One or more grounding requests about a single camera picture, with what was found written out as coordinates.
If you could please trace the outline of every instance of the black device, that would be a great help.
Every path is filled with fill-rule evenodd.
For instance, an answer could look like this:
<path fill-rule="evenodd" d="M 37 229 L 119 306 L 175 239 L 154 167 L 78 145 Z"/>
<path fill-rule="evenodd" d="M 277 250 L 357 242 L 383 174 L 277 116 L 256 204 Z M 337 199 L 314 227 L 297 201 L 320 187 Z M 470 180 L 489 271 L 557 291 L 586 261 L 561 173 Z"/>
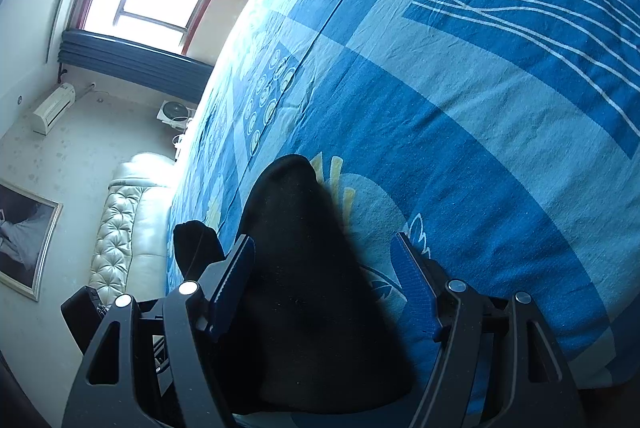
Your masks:
<path fill-rule="evenodd" d="M 63 428 L 237 427 L 209 362 L 254 256 L 252 239 L 240 236 L 198 282 L 150 302 L 118 297 L 84 353 Z M 440 343 L 411 428 L 462 426 L 486 332 L 494 334 L 494 351 L 479 426 L 584 426 L 568 365 L 526 292 L 509 299 L 480 295 L 418 255 L 402 233 L 392 241 L 391 260 L 418 324 Z M 163 342 L 154 346 L 153 335 Z"/>

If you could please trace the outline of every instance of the white wall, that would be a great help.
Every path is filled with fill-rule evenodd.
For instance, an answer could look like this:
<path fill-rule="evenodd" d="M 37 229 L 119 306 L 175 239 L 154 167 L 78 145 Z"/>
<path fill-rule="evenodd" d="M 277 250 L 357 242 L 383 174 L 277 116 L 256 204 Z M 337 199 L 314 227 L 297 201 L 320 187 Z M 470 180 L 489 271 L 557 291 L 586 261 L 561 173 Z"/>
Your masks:
<path fill-rule="evenodd" d="M 196 30 L 187 56 L 215 64 L 238 16 L 248 0 L 211 0 Z"/>
<path fill-rule="evenodd" d="M 174 155 L 175 131 L 157 121 L 156 112 L 89 93 L 48 136 L 31 131 L 25 113 L 0 140 L 0 179 L 63 204 L 47 252 L 40 300 L 0 284 L 0 349 L 54 428 L 62 422 L 81 360 L 60 305 L 88 282 L 107 185 L 117 164 L 143 151 Z"/>
<path fill-rule="evenodd" d="M 56 81 L 48 60 L 59 0 L 4 0 L 0 4 L 0 137 L 25 107 Z M 22 105 L 18 106 L 18 97 Z"/>

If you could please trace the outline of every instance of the framed picture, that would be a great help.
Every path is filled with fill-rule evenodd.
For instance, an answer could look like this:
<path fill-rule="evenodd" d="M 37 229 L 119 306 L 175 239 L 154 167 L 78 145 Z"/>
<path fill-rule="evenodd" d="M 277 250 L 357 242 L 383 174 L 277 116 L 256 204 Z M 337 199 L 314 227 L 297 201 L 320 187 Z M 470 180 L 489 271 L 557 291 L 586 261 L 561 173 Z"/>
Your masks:
<path fill-rule="evenodd" d="M 38 301 L 44 259 L 62 204 L 0 180 L 0 281 Z"/>

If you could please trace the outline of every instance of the patterned fabric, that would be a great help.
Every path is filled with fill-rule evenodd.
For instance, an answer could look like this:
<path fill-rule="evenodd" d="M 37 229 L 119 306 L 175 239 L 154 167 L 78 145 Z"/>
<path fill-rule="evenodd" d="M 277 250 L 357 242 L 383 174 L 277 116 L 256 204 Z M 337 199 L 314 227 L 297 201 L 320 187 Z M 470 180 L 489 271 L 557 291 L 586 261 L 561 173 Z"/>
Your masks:
<path fill-rule="evenodd" d="M 531 293 L 578 385 L 625 381 L 640 364 L 638 45 L 640 0 L 250 0 L 171 224 L 203 220 L 228 249 L 260 172 L 302 154 L 422 385 L 437 345 L 405 311 L 397 231 L 481 293 Z M 407 426 L 414 409 L 243 422 Z"/>

